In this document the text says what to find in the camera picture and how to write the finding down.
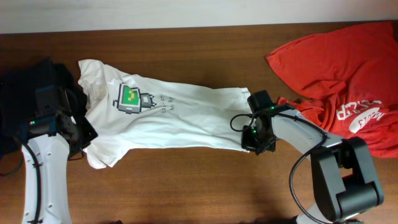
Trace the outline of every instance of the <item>green square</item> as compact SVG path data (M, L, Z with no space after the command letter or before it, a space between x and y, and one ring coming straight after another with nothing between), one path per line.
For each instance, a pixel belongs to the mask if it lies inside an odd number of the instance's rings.
M127 105L138 105L139 104L138 91L132 90L128 86L124 86L122 103Z

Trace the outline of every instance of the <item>red t-shirt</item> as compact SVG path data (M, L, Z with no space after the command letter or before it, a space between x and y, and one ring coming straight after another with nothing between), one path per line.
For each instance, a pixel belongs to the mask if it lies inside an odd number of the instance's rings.
M312 99L279 103L333 134L363 138L373 156L398 157L398 44L390 22L310 35L267 60L291 89Z

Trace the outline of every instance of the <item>white cloth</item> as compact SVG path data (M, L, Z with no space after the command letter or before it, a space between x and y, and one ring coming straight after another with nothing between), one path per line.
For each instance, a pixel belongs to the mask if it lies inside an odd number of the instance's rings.
M98 60L79 61L86 117L98 137L85 151L96 169L137 148L212 147L246 151L230 119L250 113L247 88L211 89L130 75ZM248 119L234 121L242 128Z

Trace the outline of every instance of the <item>white wall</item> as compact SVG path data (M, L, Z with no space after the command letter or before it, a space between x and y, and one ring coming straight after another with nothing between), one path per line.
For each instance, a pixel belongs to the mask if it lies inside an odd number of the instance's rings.
M0 33L398 19L398 0L0 0Z

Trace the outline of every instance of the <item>shirt graphic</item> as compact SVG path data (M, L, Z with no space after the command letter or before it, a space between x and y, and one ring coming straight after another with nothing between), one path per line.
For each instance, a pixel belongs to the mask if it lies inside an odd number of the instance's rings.
M149 93L141 93L138 88L130 88L125 83L119 85L119 96L113 101L119 111L126 114L139 114L141 108L153 108L156 103L153 102L154 96Z

